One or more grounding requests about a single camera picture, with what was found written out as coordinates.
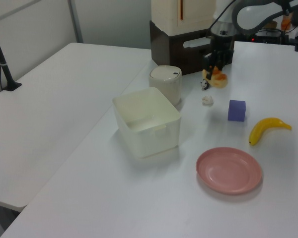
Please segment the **black Panda gripper body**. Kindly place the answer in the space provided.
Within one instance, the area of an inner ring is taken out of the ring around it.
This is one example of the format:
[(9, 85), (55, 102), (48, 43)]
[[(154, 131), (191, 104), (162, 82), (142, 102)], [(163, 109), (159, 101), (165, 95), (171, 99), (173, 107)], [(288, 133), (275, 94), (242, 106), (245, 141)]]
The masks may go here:
[(213, 68), (217, 63), (221, 63), (224, 66), (232, 63), (233, 50), (213, 50), (203, 56), (203, 69), (209, 69), (212, 65)]

